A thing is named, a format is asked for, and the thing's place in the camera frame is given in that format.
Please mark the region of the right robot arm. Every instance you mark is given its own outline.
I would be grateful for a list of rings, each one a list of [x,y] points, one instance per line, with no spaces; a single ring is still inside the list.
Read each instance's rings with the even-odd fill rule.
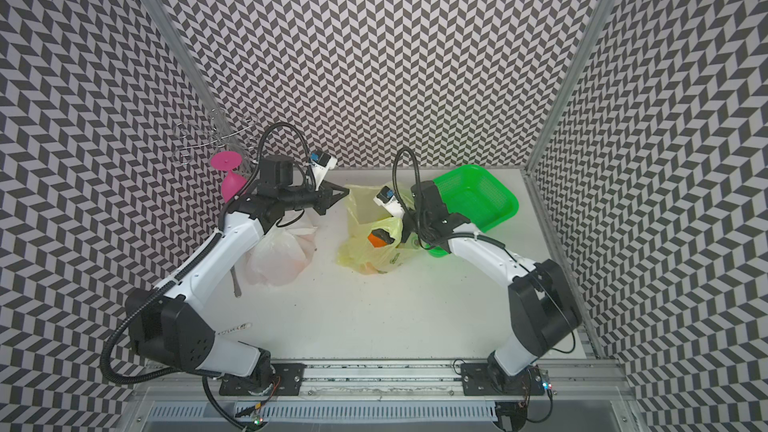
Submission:
[[[388,186],[374,196],[378,206],[403,221],[401,239],[415,236],[427,246],[455,255],[507,291],[511,335],[490,353],[485,379],[504,395],[549,392],[551,387],[534,362],[568,335],[574,336],[582,323],[562,267],[551,259],[537,262],[511,252],[469,217],[451,212],[432,181],[414,185],[412,195],[412,206]]]

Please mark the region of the white plastic bag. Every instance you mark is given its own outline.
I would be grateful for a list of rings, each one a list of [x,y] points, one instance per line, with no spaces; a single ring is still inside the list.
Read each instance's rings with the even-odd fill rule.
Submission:
[[[279,287],[289,284],[312,262],[316,232],[316,227],[270,231],[246,253],[238,273],[250,285]]]

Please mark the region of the orange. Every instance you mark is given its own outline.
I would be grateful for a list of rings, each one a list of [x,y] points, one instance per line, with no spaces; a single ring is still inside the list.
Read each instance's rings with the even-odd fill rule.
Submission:
[[[382,248],[392,244],[394,239],[387,231],[383,229],[376,229],[368,235],[368,241],[374,248]]]

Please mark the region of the yellow green plastic bag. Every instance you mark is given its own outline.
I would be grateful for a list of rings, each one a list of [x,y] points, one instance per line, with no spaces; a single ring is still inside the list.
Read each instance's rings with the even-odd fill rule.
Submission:
[[[382,188],[348,185],[349,195],[344,199],[347,211],[348,238],[337,252],[336,262],[361,274],[385,274],[394,271],[417,257],[421,251],[414,235],[406,245],[390,244],[374,248],[368,235],[376,229],[391,232],[400,238],[402,219],[392,217],[374,202],[374,196]]]

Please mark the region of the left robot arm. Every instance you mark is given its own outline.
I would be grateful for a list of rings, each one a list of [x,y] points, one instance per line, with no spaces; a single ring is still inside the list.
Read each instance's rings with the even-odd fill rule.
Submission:
[[[296,185],[292,159],[262,158],[251,182],[225,206],[212,236],[156,288],[129,295],[124,331],[133,351],[162,364],[164,374],[232,376],[268,385],[273,374],[269,352],[217,334],[201,314],[236,262],[286,212],[312,208],[323,215],[347,195],[346,188],[325,180],[336,165],[335,157],[316,150],[309,156],[302,184]]]

